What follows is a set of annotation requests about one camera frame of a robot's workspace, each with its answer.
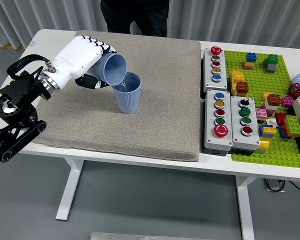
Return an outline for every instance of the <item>gray floor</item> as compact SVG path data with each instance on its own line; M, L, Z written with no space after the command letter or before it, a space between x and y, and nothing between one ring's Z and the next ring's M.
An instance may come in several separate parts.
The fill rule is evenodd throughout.
M0 86L22 51L0 49ZM235 178L85 162L68 221L55 216L70 167L61 158L17 154L0 162L0 240L89 240L92 232L241 238ZM256 240L300 239L300 191L249 186Z

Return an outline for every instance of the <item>button panel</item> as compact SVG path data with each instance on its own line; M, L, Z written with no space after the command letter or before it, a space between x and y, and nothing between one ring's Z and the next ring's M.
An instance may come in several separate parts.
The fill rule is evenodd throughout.
M253 98L232 96L231 120L233 148L256 150L260 145L257 113Z
M208 89L205 97L204 147L211 150L209 154L214 154L213 150L227 153L232 145L230 93Z
M203 91L227 91L227 88L225 52L217 46L206 48L203 55Z

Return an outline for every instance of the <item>gray pad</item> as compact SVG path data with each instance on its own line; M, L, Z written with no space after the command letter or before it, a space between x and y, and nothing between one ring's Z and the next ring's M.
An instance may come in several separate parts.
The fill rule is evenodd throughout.
M197 161L201 46L198 41L78 31L112 45L142 79L138 110L122 113L111 86L87 89L71 80L37 112L47 128L35 143L58 148Z

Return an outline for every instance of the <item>gray curtain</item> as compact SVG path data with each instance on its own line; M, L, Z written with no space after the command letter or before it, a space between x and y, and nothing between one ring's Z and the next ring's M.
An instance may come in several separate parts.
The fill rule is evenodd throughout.
M26 47L41 29L107 25L100 0L0 0L1 46ZM168 37L300 49L300 0L170 0Z

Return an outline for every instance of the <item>water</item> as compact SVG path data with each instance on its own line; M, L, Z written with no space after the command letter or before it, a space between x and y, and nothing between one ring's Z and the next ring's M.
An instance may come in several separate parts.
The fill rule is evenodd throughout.
M123 79L123 81L119 85L122 86L122 92L126 93L127 92L126 80Z

